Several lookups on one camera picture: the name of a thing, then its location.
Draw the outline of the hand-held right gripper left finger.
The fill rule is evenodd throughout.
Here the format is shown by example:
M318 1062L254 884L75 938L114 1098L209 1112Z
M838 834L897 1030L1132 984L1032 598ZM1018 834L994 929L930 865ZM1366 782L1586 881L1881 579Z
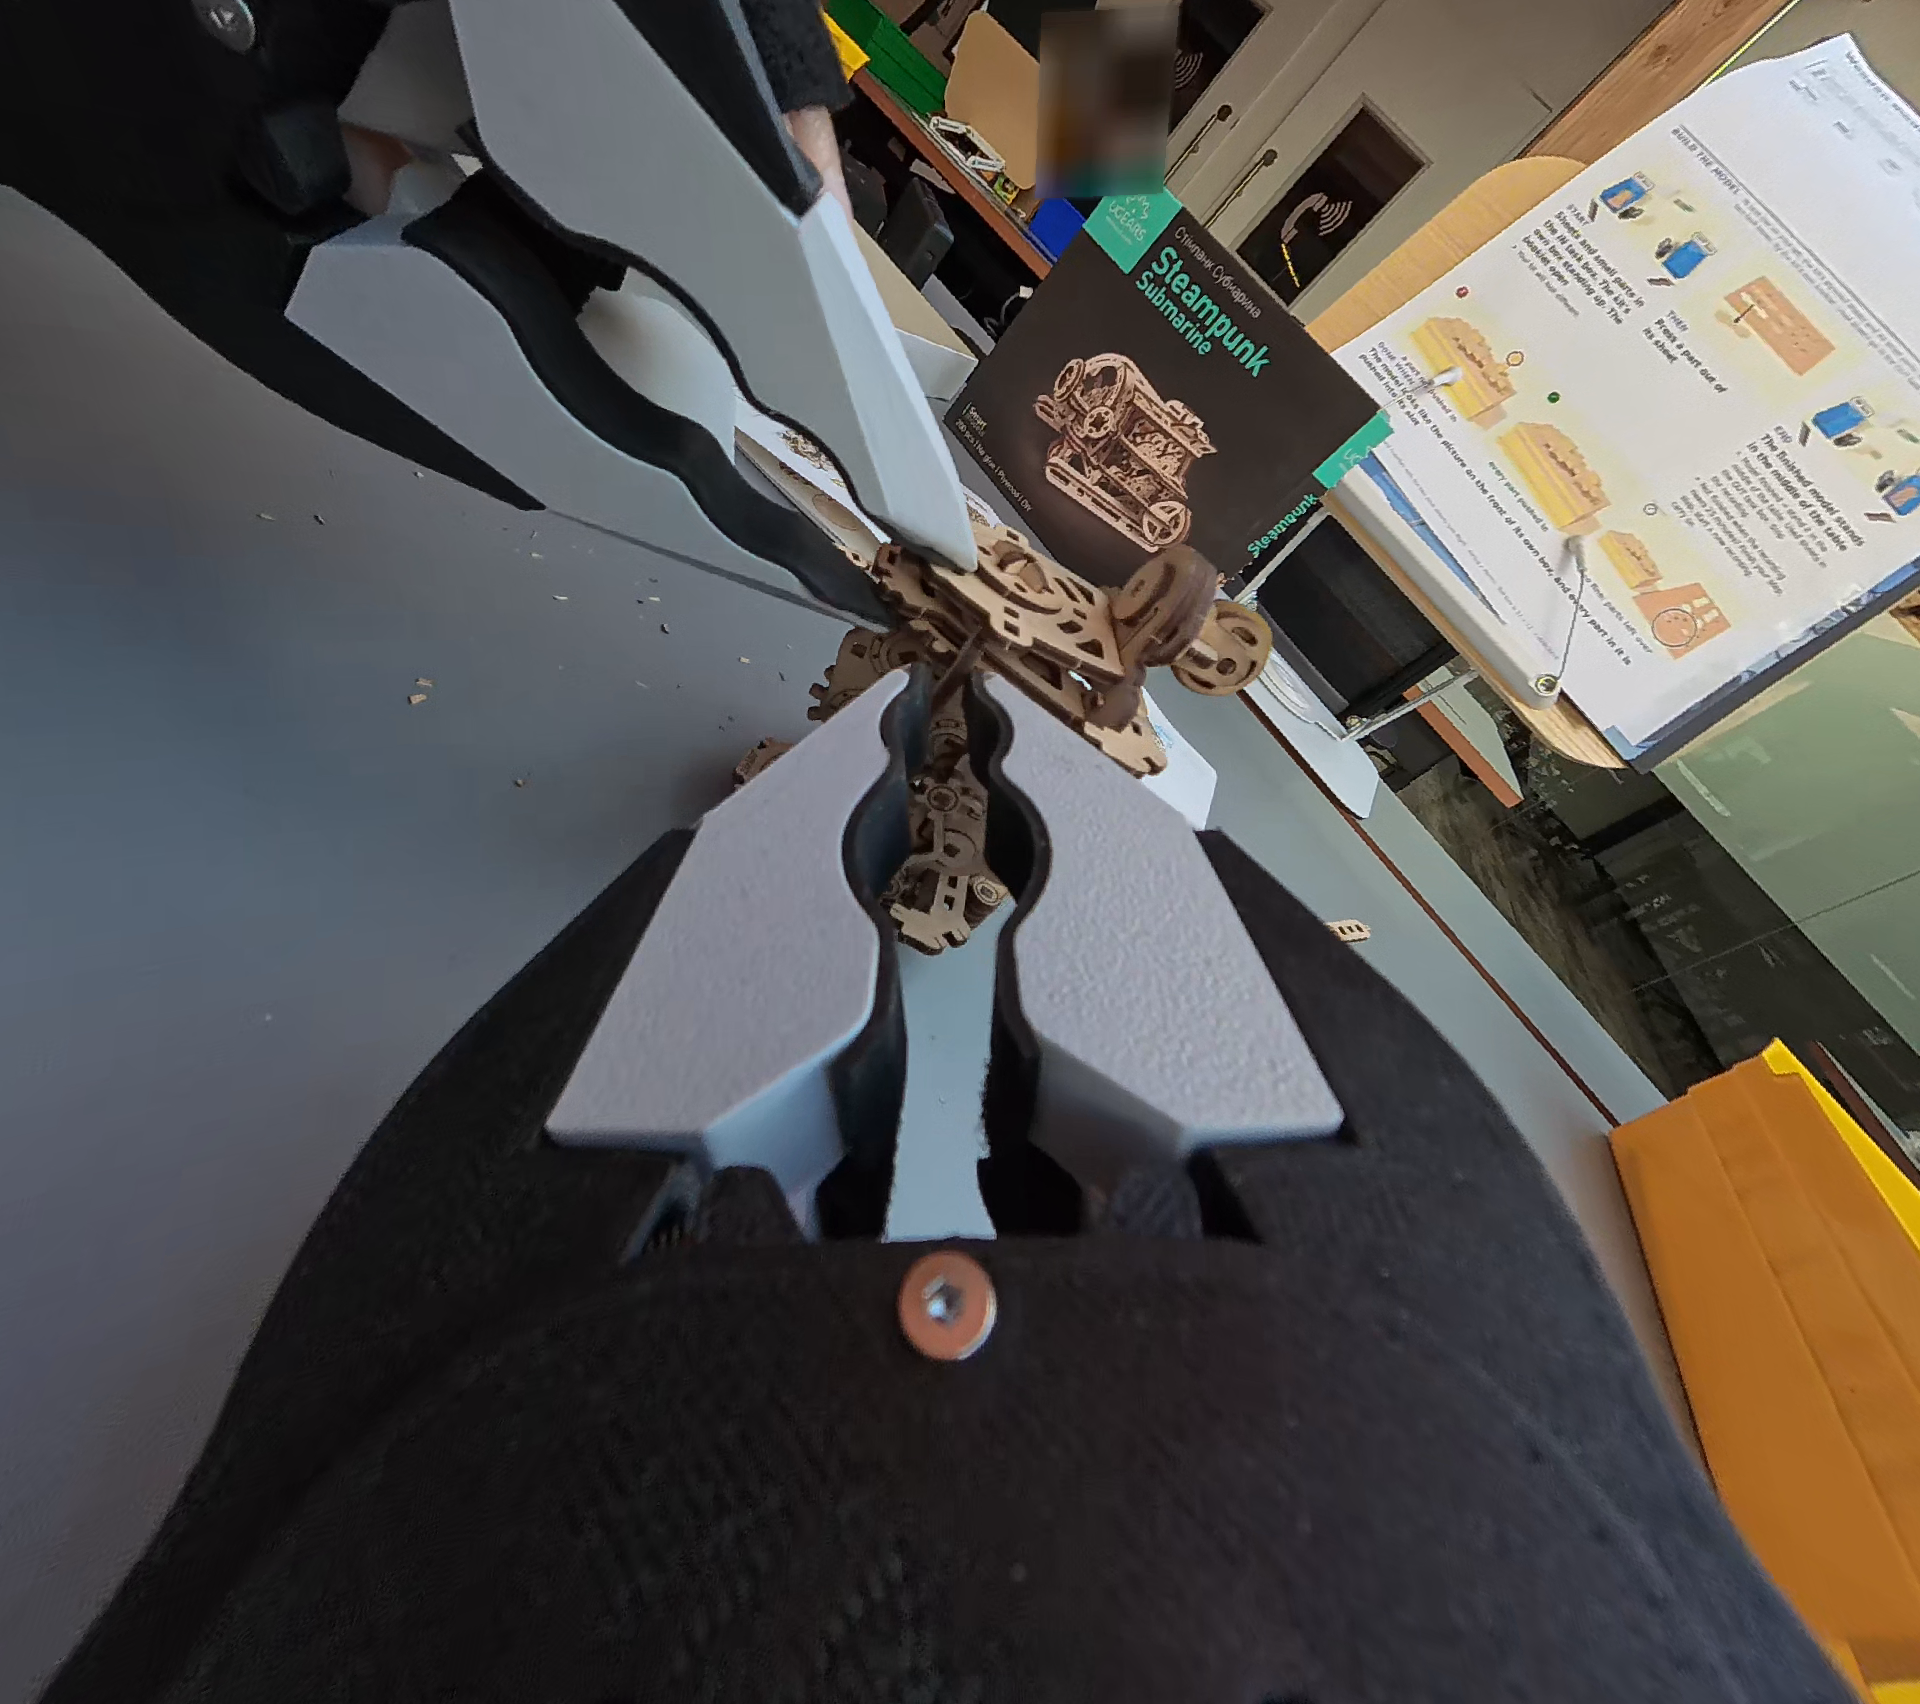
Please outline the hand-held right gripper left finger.
M690 831L546 1115L570 1148L769 1172L813 1204L889 1182L905 1087L901 935L916 669L897 667Z

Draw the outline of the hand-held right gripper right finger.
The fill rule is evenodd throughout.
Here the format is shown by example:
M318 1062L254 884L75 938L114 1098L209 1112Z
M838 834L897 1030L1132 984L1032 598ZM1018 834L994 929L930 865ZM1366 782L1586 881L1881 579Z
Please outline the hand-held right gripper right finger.
M1333 1137L1342 1106L1203 838L998 680L969 686L991 838L1026 852L996 963L1056 1163Z

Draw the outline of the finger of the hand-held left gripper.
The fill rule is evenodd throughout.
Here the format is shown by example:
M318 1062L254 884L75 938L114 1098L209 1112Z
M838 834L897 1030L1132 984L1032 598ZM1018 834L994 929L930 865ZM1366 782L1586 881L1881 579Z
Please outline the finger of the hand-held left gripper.
M476 172L679 299L746 412L816 444L895 542L970 572L948 439L736 0L645 0L641 21L617 0L447 2ZM420 216L458 183L444 161L416 166L386 213Z
M309 251L290 319L543 509L856 626L871 576L743 470L746 400L709 329L488 172Z

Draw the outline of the wooden mechanical model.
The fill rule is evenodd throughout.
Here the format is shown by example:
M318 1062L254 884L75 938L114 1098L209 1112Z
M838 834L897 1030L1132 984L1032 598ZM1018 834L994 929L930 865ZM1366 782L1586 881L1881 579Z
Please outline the wooden mechanical model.
M1260 612L1227 598L1221 572L1186 544L1105 588L1012 526L973 534L970 569L897 542L876 550L873 577L895 626L843 636L806 709L823 723L895 669L932 672L924 763L909 779L910 852L881 894L901 941L929 956L965 945L1007 898L989 858L989 788L973 769L966 676L1005 680L1130 776L1157 779L1169 747L1146 676L1165 667L1192 692L1234 695L1274 653Z

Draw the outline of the grey desk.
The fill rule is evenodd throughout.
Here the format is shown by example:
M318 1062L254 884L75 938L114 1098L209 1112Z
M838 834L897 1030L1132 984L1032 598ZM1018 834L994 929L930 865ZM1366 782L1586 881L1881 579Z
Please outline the grey desk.
M2 1683L35 1699L364 1139L805 730L843 623L311 418L15 191L2 367Z

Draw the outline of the stack of green bins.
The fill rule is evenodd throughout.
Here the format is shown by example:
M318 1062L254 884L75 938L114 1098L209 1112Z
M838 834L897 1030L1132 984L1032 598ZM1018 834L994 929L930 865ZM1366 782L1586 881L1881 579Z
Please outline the stack of green bins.
M838 36L864 56L876 84L920 118L948 114L948 71L929 60L873 0L827 0Z

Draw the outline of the white paper sheet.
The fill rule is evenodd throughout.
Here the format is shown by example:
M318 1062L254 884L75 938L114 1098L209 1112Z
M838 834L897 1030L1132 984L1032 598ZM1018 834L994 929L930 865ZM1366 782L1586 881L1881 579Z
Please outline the white paper sheet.
M1309 676L1274 648L1244 695L1329 796L1364 824L1380 796L1380 769L1366 746L1348 734L1319 695Z

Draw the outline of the cardboard sheet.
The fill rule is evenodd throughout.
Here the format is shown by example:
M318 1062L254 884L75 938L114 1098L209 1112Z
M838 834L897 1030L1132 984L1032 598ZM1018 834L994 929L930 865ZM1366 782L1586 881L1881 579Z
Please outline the cardboard sheet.
M1043 67L984 6L957 40L942 116L970 126L1009 172L1038 170Z

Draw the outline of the glass railing panel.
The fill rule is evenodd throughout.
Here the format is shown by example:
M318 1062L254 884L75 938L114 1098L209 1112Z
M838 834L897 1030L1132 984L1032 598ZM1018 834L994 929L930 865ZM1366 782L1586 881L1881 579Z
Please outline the glass railing panel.
M1783 1041L1917 1152L1917 604L1653 772L1551 750L1483 684L1366 751L1659 1092Z

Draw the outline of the black model kit box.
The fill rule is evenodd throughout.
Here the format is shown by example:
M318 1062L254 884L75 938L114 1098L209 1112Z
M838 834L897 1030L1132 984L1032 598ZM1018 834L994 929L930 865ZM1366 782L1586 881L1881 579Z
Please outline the black model kit box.
M1175 545L1244 576L1391 434L1165 190L1099 202L946 425L1031 538L1103 588Z

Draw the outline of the yellow plastic bin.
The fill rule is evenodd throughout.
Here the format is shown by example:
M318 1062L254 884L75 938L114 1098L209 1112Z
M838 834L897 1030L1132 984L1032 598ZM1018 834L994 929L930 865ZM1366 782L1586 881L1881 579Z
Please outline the yellow plastic bin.
M1919 1694L1917 1168L1786 1043L1613 1130L1716 1493L1860 1699Z

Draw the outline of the wooden booklet stand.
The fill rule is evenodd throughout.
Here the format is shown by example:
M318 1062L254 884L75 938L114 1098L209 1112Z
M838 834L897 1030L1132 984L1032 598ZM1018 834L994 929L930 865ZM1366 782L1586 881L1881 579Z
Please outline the wooden booklet stand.
M1578 174L1581 163L1567 155L1525 155L1496 166L1312 318L1309 331L1324 350L1352 343L1400 305L1450 278L1464 257L1500 237L1507 227L1531 217ZM1393 508L1375 478L1358 467L1348 472L1327 491L1322 511L1429 619L1452 657L1490 684L1500 705L1512 709L1549 750L1593 768L1629 768L1629 760L1573 698L1540 688L1552 657L1502 623L1463 586L1452 567ZM1868 604L1865 615L1828 628L1816 641L1736 686L1726 700L1697 709L1666 743L1638 756L1636 768L1653 769L1705 740L1718 740L1771 703L1804 689L1812 657L1845 637L1885 637L1915 653L1917 630L1915 588L1895 602Z

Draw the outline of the open instruction booklet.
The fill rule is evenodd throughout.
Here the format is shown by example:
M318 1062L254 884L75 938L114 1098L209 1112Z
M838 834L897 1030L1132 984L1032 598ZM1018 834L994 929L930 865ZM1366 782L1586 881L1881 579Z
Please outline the open instruction booklet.
M1342 482L1525 692L1659 763L1917 590L1919 121L1854 36L1672 105L1335 350Z

